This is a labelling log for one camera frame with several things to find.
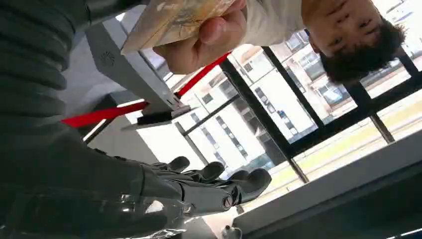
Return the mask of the person's left hand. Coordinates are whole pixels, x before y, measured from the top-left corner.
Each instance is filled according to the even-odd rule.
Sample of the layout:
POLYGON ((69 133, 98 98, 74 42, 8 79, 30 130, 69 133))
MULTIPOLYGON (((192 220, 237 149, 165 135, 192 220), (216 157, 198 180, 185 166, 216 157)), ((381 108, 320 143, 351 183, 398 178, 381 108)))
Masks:
POLYGON ((235 49, 246 33, 246 1, 236 0, 218 17, 206 20, 196 37, 153 47, 169 70, 178 75, 192 73, 235 49))

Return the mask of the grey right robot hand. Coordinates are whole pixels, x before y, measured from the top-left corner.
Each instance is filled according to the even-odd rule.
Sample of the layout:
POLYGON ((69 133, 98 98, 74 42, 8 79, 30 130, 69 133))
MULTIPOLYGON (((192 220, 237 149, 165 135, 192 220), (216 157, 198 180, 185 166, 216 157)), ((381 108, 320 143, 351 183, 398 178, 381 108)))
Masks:
POLYGON ((3 239, 168 238, 187 220, 256 199, 271 182, 247 176, 199 183, 121 160, 66 136, 54 141, 0 139, 3 239))

